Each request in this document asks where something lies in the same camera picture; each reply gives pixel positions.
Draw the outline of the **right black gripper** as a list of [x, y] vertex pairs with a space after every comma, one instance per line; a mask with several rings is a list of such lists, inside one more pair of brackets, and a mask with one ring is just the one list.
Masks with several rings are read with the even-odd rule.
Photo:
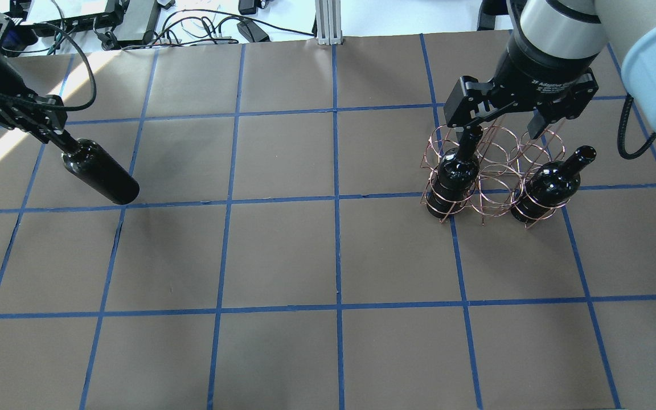
[[461, 76], [444, 105], [450, 128], [479, 126], [508, 113], [533, 112], [527, 125], [538, 140], [551, 124], [576, 119], [599, 90], [588, 60], [503, 54], [494, 77]]

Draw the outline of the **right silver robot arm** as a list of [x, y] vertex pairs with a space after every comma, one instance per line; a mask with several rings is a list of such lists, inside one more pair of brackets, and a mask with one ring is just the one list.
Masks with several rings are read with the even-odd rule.
[[598, 88], [591, 62], [610, 45], [626, 91], [656, 132], [656, 1], [509, 1], [507, 9], [514, 29], [494, 77], [458, 80], [444, 106], [449, 128], [533, 112], [527, 129], [538, 138], [580, 116]]

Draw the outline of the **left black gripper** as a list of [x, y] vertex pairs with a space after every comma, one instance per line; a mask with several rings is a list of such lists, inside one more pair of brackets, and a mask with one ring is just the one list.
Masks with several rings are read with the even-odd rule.
[[63, 153], [77, 153], [80, 143], [65, 130], [67, 114], [57, 95], [39, 96], [31, 90], [19, 95], [28, 104], [0, 96], [0, 127], [18, 128], [33, 135], [42, 143], [53, 142]]

